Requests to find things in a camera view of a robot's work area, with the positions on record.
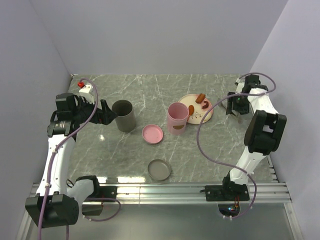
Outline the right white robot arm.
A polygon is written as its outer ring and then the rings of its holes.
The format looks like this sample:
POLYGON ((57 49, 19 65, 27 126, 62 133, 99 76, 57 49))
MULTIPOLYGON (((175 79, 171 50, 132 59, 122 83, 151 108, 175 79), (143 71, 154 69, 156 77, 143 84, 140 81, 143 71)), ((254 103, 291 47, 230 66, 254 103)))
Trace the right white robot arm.
POLYGON ((226 114, 253 116, 244 135, 244 151, 236 167, 223 178, 220 193, 226 200, 249 200, 247 184, 258 164, 275 152, 284 133, 287 117, 273 106, 268 87, 260 81, 260 73, 250 73, 235 82, 236 91, 228 93, 226 114))

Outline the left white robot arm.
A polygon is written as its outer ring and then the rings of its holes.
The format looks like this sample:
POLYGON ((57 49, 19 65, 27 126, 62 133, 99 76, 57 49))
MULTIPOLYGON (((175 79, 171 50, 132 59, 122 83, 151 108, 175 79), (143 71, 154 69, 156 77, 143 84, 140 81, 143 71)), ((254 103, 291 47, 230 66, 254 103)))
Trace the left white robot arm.
POLYGON ((86 123, 110 124, 116 117, 106 100, 95 101, 73 93, 56 96, 56 110, 47 127, 48 154, 42 180, 34 197, 25 201, 25 209, 39 229, 74 225, 83 202, 96 201, 102 190, 95 175, 78 177, 67 187, 70 157, 77 133, 86 123))

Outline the metal food tongs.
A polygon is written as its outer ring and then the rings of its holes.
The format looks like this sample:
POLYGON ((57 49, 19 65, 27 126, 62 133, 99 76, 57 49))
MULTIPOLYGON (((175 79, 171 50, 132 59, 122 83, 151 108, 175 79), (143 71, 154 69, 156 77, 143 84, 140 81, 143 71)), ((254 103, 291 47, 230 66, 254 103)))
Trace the metal food tongs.
MULTIPOLYGON (((222 108, 223 110, 225 110, 225 111, 227 110, 227 107, 224 105, 224 103, 222 101, 218 104, 218 106, 220 108, 222 108)), ((241 115, 239 113, 231 112, 231 113, 228 113, 227 115, 232 116, 237 121, 238 124, 242 124, 243 123, 243 119, 242 119, 242 117, 241 117, 241 115)))

